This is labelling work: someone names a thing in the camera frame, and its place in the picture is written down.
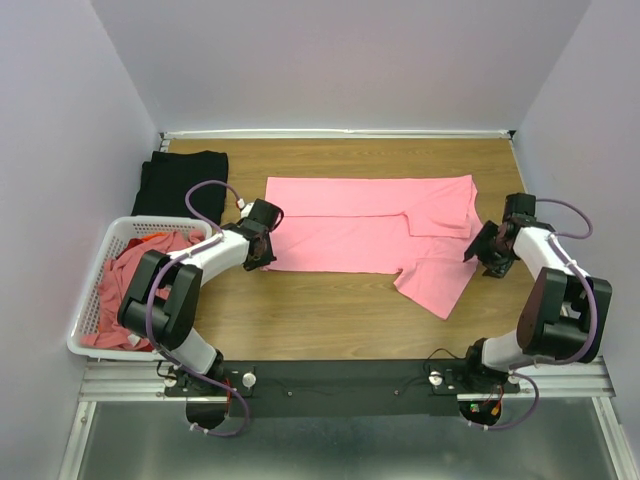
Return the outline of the pink t shirt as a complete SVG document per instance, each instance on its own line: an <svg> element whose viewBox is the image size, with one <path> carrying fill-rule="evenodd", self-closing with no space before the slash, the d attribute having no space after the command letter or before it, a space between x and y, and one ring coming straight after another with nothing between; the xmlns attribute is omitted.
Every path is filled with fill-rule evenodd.
<svg viewBox="0 0 640 480"><path fill-rule="evenodd" d="M464 253L479 233L472 176L347 179L271 177L267 201L284 218L271 235L272 271L376 273L447 319L476 271Z"/></svg>

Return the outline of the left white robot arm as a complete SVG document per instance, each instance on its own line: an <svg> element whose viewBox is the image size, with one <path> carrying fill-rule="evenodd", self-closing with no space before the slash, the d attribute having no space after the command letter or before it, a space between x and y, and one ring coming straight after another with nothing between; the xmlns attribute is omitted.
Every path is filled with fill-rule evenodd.
<svg viewBox="0 0 640 480"><path fill-rule="evenodd" d="M224 378L223 354L194 327L201 287L230 268L252 271L274 262L270 234L283 219L280 207L257 199L205 241L167 254L146 252L121 301L119 325L187 371L197 393L214 393Z"/></svg>

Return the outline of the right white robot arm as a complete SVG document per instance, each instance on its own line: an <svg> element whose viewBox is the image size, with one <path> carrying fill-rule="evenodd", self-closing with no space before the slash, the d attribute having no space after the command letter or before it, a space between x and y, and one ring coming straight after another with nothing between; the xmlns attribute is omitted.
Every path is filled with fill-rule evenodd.
<svg viewBox="0 0 640 480"><path fill-rule="evenodd" d="M516 328L468 348L459 371L471 391L502 384L520 368L588 364L598 355L612 286L580 267L560 244L562 233L537 219L540 202L531 194L508 195L501 223L486 222L464 253L489 277L502 278L521 261L534 279Z"/></svg>

